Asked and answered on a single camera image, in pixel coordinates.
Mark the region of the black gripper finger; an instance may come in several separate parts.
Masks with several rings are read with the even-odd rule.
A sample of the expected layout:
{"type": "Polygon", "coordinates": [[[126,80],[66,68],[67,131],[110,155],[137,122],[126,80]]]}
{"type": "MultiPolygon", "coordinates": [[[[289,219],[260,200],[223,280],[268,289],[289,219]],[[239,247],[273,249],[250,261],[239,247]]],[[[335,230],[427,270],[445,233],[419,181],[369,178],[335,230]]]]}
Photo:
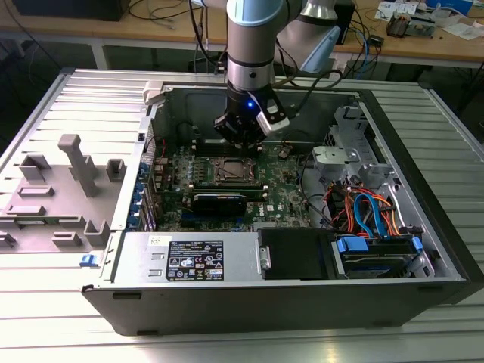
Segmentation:
{"type": "Polygon", "coordinates": [[[247,130],[247,149],[257,148],[257,145],[266,138],[259,126],[251,126],[247,130]]]}
{"type": "Polygon", "coordinates": [[[223,114],[214,121],[214,129],[230,144],[247,149],[247,129],[244,118],[234,114],[223,114]]]}

